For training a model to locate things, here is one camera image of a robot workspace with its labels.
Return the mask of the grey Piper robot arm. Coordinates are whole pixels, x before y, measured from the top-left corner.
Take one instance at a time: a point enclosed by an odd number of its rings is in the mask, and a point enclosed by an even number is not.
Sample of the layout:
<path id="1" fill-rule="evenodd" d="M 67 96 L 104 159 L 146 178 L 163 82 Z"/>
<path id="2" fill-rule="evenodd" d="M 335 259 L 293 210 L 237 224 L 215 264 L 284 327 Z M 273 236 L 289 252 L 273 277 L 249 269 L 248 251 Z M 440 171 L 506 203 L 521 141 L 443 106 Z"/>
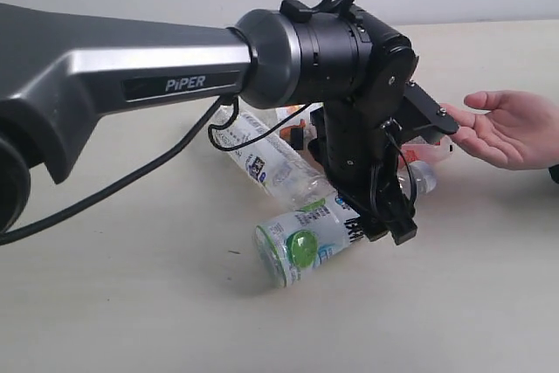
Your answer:
<path id="1" fill-rule="evenodd" d="M 365 220 L 370 239 L 397 244 L 417 227 L 397 183 L 400 146 L 414 120 L 410 40 L 356 6 L 323 11 L 286 1 L 222 29 L 1 7 L 1 241 L 44 231 L 162 164 L 156 159 L 53 216 L 15 222 L 45 165 L 69 176 L 109 114 L 213 98 L 260 109 L 321 103 L 313 155 Z"/>

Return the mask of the person's open bare hand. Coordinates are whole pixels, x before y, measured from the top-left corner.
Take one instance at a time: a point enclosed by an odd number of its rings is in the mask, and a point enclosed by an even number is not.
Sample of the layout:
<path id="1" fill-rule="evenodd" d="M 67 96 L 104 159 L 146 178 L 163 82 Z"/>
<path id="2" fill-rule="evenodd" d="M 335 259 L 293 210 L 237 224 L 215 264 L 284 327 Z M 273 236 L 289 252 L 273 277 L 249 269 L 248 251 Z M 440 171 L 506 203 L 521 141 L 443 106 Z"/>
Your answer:
<path id="1" fill-rule="evenodd" d="M 499 169 L 550 169 L 558 165 L 558 105 L 536 93 L 478 91 L 464 107 L 442 105 L 459 124 L 452 141 L 468 155 Z"/>

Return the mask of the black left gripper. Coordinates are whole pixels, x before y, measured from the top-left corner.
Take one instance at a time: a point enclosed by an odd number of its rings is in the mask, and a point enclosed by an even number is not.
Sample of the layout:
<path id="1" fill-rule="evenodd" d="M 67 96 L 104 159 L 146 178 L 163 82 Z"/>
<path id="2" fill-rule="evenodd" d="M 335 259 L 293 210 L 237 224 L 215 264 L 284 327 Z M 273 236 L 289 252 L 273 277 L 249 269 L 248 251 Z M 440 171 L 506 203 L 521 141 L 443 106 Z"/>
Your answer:
<path id="1" fill-rule="evenodd" d="M 386 216 L 396 245 L 415 238 L 415 207 L 398 181 L 400 153 L 385 131 L 341 100 L 323 103 L 311 113 L 311 122 L 316 136 L 309 151 L 338 192 L 336 203 L 349 240 L 376 241 L 387 234 L 368 216 Z"/>

